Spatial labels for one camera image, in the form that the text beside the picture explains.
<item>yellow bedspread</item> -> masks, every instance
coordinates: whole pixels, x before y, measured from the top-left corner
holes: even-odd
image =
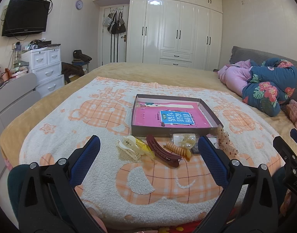
[[[13,167],[17,166],[20,149],[28,133],[71,94],[97,76],[144,83],[157,82],[170,86],[214,89],[228,92],[241,100],[241,97],[220,82],[214,72],[158,64],[107,64],[44,97],[13,120],[0,136],[0,147],[4,158]],[[297,144],[290,137],[290,130],[294,128],[294,125],[284,112],[281,111],[276,117],[269,117],[256,108],[252,109],[269,123],[297,154]]]

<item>white fleece blanket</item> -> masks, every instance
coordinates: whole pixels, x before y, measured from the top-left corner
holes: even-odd
[[[101,77],[71,95],[31,130],[20,151],[20,164],[53,164],[97,135],[100,153],[75,190],[108,227],[169,226],[202,219],[222,188],[215,184],[200,155],[171,169],[158,159],[143,156],[135,163],[116,147],[122,135],[131,133],[138,93],[201,98],[223,123],[244,165],[265,163],[271,174],[283,165],[272,147],[278,133],[228,93]]]

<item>wall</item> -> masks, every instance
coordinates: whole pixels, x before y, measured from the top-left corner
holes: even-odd
[[[77,0],[52,0],[53,9],[48,15],[46,32],[38,35],[30,35],[24,44],[33,39],[45,37],[52,43],[61,43],[61,60],[70,63],[73,59],[73,51],[81,49],[84,54],[93,58],[90,63],[90,70],[97,67],[98,63],[98,20],[100,7],[92,0],[82,0],[83,8],[77,10]],[[0,3],[0,17],[8,5],[9,0],[2,0]],[[14,37],[2,37],[0,26],[0,65],[8,67],[12,53],[12,44],[17,42]]]
[[[271,52],[297,60],[297,4],[294,0],[223,0],[219,67],[233,46]]]

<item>cardboard box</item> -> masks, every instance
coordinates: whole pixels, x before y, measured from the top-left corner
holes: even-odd
[[[217,135],[221,121],[199,98],[137,94],[133,110],[133,136],[171,137],[175,133]]]

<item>wall clock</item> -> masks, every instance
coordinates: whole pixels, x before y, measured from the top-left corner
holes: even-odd
[[[76,6],[76,8],[77,8],[78,10],[80,10],[80,9],[83,7],[83,2],[82,2],[82,0],[78,0],[78,1],[76,2],[75,6]]]

